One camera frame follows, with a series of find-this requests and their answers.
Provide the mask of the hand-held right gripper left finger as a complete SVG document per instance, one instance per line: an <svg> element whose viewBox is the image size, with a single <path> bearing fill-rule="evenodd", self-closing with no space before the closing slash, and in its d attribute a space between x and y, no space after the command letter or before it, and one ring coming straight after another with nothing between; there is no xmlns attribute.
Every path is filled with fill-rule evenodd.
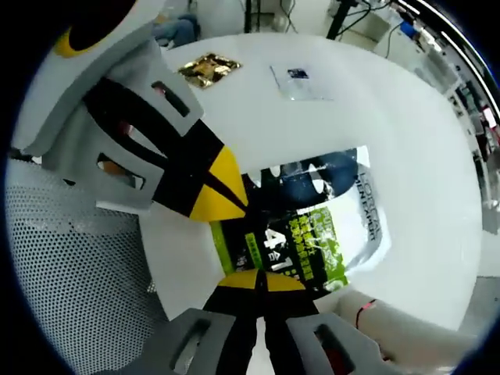
<svg viewBox="0 0 500 375"><path fill-rule="evenodd" d="M222 347L216 372L246 374L257 340L257 319L261 316L261 271L246 270L224 277L203 309L235 318Z"/></svg>

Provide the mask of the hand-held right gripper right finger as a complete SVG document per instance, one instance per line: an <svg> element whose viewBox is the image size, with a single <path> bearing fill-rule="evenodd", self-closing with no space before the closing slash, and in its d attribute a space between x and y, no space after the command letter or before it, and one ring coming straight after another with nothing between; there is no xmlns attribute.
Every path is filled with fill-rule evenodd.
<svg viewBox="0 0 500 375"><path fill-rule="evenodd" d="M378 344L332 312L320 313L295 278L266 274L266 347L276 374L390 374Z"/></svg>

